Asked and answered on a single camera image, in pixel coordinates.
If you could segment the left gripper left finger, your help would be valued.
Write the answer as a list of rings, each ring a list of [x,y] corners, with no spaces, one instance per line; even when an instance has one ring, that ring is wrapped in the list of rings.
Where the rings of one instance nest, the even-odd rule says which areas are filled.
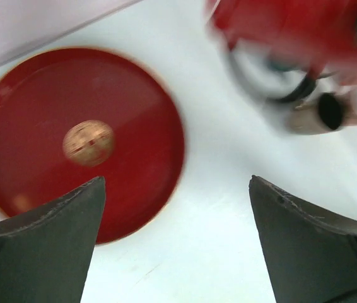
[[[0,221],[0,302],[80,302],[105,206],[105,179]]]

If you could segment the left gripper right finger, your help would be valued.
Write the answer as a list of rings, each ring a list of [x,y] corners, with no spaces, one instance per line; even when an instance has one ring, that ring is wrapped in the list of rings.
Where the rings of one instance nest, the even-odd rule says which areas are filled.
[[[252,176],[250,202],[276,302],[357,302],[357,221]]]

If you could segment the brown patterned mug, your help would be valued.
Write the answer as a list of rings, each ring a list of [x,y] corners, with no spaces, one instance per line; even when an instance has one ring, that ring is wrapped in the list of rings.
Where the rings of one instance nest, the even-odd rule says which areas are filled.
[[[303,134],[324,134],[339,130],[345,120],[345,104],[333,93],[322,93],[315,100],[295,107],[288,118],[290,131]]]

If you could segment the large red mug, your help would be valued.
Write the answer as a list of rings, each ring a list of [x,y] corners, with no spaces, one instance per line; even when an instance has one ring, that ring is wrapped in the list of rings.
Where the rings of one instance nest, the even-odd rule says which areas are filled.
[[[212,25],[228,46],[247,40],[317,79],[325,68],[357,85],[356,1],[207,1]]]

